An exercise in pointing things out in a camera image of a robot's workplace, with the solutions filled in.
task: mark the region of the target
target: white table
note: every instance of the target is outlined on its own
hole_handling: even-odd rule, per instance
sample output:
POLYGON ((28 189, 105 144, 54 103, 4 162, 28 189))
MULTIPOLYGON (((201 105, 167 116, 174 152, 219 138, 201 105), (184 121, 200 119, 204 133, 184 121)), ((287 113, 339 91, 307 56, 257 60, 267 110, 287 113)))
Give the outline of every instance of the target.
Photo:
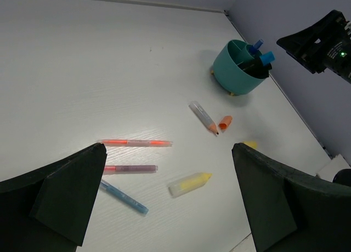
POLYGON ((231 97, 209 74, 230 39, 223 14, 87 0, 0 0, 0 180, 104 138, 173 140, 171 148, 108 148, 107 164, 156 164, 151 175, 106 180, 145 204, 146 217, 99 191, 84 252, 228 252, 250 228, 231 148, 314 174, 328 156, 272 79, 231 97), (199 101, 215 137, 188 108, 199 101), (198 171, 201 189, 173 199, 166 185, 198 171))

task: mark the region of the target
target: blue marker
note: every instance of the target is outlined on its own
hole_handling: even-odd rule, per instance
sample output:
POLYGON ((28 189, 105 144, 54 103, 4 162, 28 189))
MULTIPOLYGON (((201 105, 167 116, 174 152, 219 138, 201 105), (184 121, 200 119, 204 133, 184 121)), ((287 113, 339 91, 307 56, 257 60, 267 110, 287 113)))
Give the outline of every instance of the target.
POLYGON ((252 45, 249 49, 248 52, 251 55, 254 55, 257 53, 258 49, 261 47, 261 45, 263 44, 263 40, 260 39, 259 41, 257 41, 257 43, 255 45, 252 45))
POLYGON ((110 194, 113 194, 115 197, 117 197, 119 200, 122 202, 128 204, 130 207, 134 208, 136 211, 146 215, 148 213, 148 208, 144 207, 142 204, 139 202, 135 201, 133 198, 127 196, 125 193, 121 192, 114 186, 110 185, 108 182, 101 180, 100 187, 109 192, 110 194))
POLYGON ((248 62, 241 63, 238 65, 245 73, 249 74, 250 76, 255 76, 258 72, 264 70, 264 67, 269 65, 271 62, 275 60, 273 52, 267 52, 262 56, 252 59, 248 62))

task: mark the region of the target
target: desk organizer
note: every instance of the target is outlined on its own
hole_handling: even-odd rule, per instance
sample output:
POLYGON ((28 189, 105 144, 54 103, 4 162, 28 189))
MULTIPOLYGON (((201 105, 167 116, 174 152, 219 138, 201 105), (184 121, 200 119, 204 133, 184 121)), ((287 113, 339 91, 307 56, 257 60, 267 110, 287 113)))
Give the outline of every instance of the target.
POLYGON ((232 96, 247 94, 264 81, 264 79, 251 77, 238 67, 239 64, 254 58, 248 52, 250 46, 240 40, 229 41, 213 63, 211 74, 232 96))

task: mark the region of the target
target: yellow marker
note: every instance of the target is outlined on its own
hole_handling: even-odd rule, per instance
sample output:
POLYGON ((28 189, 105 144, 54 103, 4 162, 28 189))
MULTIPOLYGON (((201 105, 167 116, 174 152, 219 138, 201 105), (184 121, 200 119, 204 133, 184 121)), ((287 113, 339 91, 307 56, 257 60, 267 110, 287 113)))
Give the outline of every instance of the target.
POLYGON ((212 174, 196 173, 171 183, 168 188, 172 196, 178 197, 204 186, 212 174))
POLYGON ((257 142, 255 141, 243 141, 243 144, 246 144, 248 147, 251 147, 253 149, 257 149, 257 142))

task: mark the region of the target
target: pink marker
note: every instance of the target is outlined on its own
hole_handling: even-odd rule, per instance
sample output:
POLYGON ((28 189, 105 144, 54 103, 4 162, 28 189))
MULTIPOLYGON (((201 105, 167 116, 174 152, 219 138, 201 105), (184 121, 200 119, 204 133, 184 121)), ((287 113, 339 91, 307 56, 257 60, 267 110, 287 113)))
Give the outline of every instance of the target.
POLYGON ((106 165, 105 173, 155 173, 157 165, 106 165))

